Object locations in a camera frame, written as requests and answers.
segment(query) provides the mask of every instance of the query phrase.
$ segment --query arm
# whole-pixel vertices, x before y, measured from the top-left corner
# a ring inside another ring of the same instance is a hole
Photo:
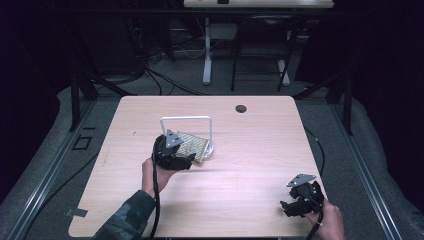
[[[159,192],[177,171],[157,167]],[[143,163],[141,190],[138,190],[110,217],[92,239],[139,239],[147,226],[147,220],[155,208],[153,189],[153,163],[149,158]]]
[[[155,200],[139,190],[124,202],[92,239],[140,238],[154,208]]]

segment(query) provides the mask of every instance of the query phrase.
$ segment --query gray carpet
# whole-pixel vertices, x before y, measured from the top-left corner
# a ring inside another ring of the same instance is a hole
[[[292,82],[290,87],[277,92],[278,82],[240,82],[236,91],[230,91],[231,59],[225,47],[214,50],[212,83],[202,84],[203,57],[189,58],[177,54],[177,61],[172,62],[166,57],[150,67],[174,81],[184,84],[190,89],[210,95],[294,95],[303,90],[307,83]],[[303,43],[299,42],[293,64],[289,68],[289,76],[294,78],[297,61],[301,55]],[[186,91],[173,88],[172,84],[157,79],[163,94],[187,95]],[[158,95],[159,88],[151,77],[143,76],[137,81],[119,85],[121,88],[139,95]],[[119,97],[102,86],[97,86],[101,97],[96,102],[86,102],[81,99],[84,109],[83,122],[79,130],[73,134],[68,132],[71,126],[70,90],[66,89],[58,95],[61,100],[61,110],[55,125],[46,137],[43,145],[34,156],[31,164],[22,175],[19,182],[10,192],[0,207],[0,239],[7,239],[15,223],[19,220],[34,188],[57,158],[61,147],[66,145],[64,163],[60,167],[48,199],[56,189],[64,184],[75,172],[95,156],[100,150],[104,137],[119,102]],[[370,196],[364,188],[355,156],[352,154],[344,130],[338,124],[334,109],[323,100],[326,90],[320,90],[305,100],[297,101],[297,106],[303,124],[311,130],[322,144],[326,161],[323,169],[323,182],[329,199],[338,205],[345,219],[347,239],[387,239],[384,228],[375,211]],[[368,166],[375,184],[393,217],[403,239],[424,239],[424,220],[402,195],[396,183],[387,173],[386,160],[381,143],[372,123],[367,118],[366,111],[358,102],[354,102],[352,112],[353,139]],[[317,167],[322,166],[321,150],[315,139],[307,134],[310,146],[316,159]],[[68,235],[71,217],[64,213],[69,208],[75,208],[89,178],[93,162],[87,165],[79,174],[72,178],[37,215],[26,239],[72,239]]]

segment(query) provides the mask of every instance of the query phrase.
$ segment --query wooden table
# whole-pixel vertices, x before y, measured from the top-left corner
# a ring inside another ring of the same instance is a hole
[[[235,110],[247,108],[245,113]],[[141,165],[162,133],[161,117],[212,117],[212,157],[175,174],[161,193],[157,237],[305,236],[311,225],[287,217],[286,183],[318,175],[294,100],[284,96],[131,96],[122,98],[69,228],[92,236],[141,186]],[[208,138],[209,122],[164,122],[174,132]],[[153,225],[152,214],[144,235]]]

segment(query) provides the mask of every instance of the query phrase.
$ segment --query black cable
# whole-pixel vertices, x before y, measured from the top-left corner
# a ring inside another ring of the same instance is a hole
[[[155,200],[156,200],[156,214],[155,214],[155,222],[152,227],[152,232],[150,233],[150,239],[153,240],[155,237],[156,229],[159,223],[160,217],[160,197],[159,197],[159,186],[158,186],[158,178],[157,178],[157,162],[156,162],[156,143],[153,146],[153,154],[152,154],[152,162],[153,162],[153,189],[155,191]]]
[[[163,74],[160,74],[160,73],[158,73],[158,72],[156,72],[156,71],[152,70],[151,68],[149,68],[149,67],[147,67],[147,66],[146,66],[146,71],[148,71],[150,74],[154,74],[154,75],[156,75],[156,76],[158,76],[158,77],[162,78],[163,80],[165,80],[165,81],[167,81],[167,82],[171,83],[171,84],[172,84],[172,85],[174,85],[175,87],[177,87],[177,88],[179,88],[179,89],[181,89],[181,90],[183,90],[183,91],[186,91],[186,92],[188,92],[188,93],[191,93],[191,94],[194,94],[194,95],[203,95],[203,96],[208,95],[208,94],[206,94],[206,93],[202,93],[202,92],[198,92],[198,91],[195,91],[195,90],[193,90],[193,89],[190,89],[190,88],[188,88],[188,87],[184,86],[183,84],[178,83],[178,82],[176,82],[176,81],[172,80],[172,79],[171,79],[171,78],[169,78],[168,76],[163,75]]]
[[[160,86],[158,80],[149,72],[149,70],[146,69],[146,72],[149,73],[149,76],[155,81],[156,85],[158,85],[159,88],[159,96],[162,96],[162,87]]]
[[[303,128],[305,129],[306,132],[308,132],[315,140],[315,142],[318,144],[319,148],[321,149],[321,154],[322,154],[322,164],[321,164],[321,169],[319,170],[319,175],[322,176],[322,172],[324,171],[324,165],[325,165],[325,152],[324,152],[324,148],[322,147],[321,143],[319,142],[318,138],[305,126],[303,126]]]
[[[99,155],[99,152],[100,151],[98,151],[93,157],[91,157],[91,159],[86,164],[84,164],[78,171],[76,171],[74,174],[72,174],[72,176],[70,178],[68,178],[68,180],[66,180],[62,185],[60,185],[59,188],[56,189],[56,191],[54,191],[52,193],[52,195],[50,195],[50,197],[46,199],[46,201],[44,201],[44,203],[41,205],[40,209],[38,209],[37,213],[35,214],[34,218],[31,220],[31,223],[29,224],[29,227],[26,230],[23,239],[26,239],[26,237],[28,236],[29,230],[31,230],[32,225],[34,224],[38,215],[40,215],[41,211],[46,207],[46,205],[53,199],[54,196],[56,196],[56,194],[60,190],[62,190],[63,187],[65,187],[66,184],[68,184],[72,179],[74,179],[74,177],[76,175],[78,175],[82,170],[84,170],[97,157],[97,155]]]
[[[311,231],[309,232],[309,234],[308,234],[308,236],[306,237],[306,240],[311,240],[312,239],[312,237],[315,235],[315,233],[318,231],[318,228],[321,226],[321,223],[322,223],[322,219],[324,218],[324,212],[323,211],[321,211],[320,213],[319,213],[319,216],[318,216],[318,220],[317,220],[317,222],[315,223],[315,225],[312,227],[312,229],[311,229]]]

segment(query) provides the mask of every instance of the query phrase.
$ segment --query table leg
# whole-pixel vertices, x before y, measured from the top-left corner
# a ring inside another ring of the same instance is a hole
[[[211,56],[211,38],[209,33],[209,18],[205,19],[205,68],[203,69],[203,84],[209,85],[211,83],[212,72],[212,56]]]

